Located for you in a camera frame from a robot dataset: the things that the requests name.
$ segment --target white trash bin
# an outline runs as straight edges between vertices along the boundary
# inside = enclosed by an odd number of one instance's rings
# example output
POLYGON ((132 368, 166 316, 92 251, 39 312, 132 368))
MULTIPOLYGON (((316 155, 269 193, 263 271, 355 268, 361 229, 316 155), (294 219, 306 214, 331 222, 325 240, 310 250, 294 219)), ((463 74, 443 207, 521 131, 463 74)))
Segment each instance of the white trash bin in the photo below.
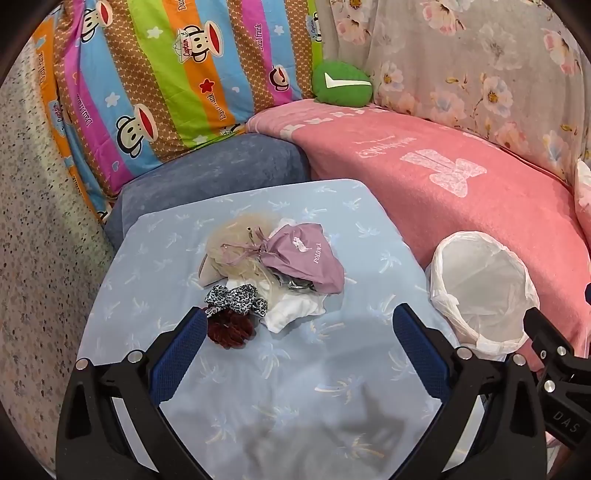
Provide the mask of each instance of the white trash bin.
POLYGON ((523 317, 540 299, 507 247, 486 233, 454 233, 435 250, 430 275, 433 305, 479 358, 501 360, 525 343, 523 317))

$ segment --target speckled fabric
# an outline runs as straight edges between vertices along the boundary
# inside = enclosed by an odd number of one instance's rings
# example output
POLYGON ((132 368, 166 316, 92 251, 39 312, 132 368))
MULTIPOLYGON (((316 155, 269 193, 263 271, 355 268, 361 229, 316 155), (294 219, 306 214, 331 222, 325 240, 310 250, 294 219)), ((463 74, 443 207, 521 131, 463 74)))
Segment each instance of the speckled fabric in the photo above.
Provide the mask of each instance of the speckled fabric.
POLYGON ((0 401, 54 469, 61 401, 112 250, 47 128, 34 52, 0 89, 0 401))

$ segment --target clothing pile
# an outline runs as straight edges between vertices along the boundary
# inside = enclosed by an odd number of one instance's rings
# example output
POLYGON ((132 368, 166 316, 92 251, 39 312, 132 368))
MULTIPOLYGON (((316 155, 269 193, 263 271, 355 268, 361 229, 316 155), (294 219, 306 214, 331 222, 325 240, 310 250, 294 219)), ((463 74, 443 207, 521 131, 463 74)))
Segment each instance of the clothing pile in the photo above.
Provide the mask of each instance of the clothing pile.
POLYGON ((216 285, 206 296, 208 335, 237 347, 254 334, 248 319, 269 331, 308 315, 321 315, 324 299, 341 293, 345 271, 317 223, 279 223, 265 215, 241 215, 211 234, 199 268, 199 283, 216 285))

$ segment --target striped quilt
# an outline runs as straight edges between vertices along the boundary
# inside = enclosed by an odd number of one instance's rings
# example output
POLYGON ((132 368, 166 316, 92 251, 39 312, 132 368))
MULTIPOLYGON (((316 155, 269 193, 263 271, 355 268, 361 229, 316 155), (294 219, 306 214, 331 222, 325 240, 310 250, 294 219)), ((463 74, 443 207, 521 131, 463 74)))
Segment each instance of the striped quilt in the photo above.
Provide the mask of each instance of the striped quilt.
POLYGON ((48 115, 93 204, 311 97, 322 60, 315 0, 65 0, 34 38, 53 70, 48 115))

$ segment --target drawstring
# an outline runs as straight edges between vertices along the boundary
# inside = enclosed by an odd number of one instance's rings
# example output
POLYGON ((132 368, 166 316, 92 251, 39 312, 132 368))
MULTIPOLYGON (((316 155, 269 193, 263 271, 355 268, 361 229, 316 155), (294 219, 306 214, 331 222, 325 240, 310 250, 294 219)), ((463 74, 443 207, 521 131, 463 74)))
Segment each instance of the drawstring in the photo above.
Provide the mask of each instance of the drawstring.
POLYGON ((223 262, 230 267, 235 267, 245 258, 250 257, 251 255, 259 254, 261 252, 261 250, 265 251, 267 248, 268 238, 266 238, 265 235, 262 233, 262 230, 260 227, 256 228, 255 233, 260 240, 259 244, 255 243, 254 238, 252 237, 252 229, 250 227, 248 227, 248 236, 251 239, 252 245, 249 245, 249 244, 222 244, 222 248, 224 249, 223 262), (243 248, 245 250, 245 252, 242 255, 235 258, 234 260, 232 260, 232 259, 230 259, 230 252, 228 252, 228 250, 227 250, 228 247, 243 248))

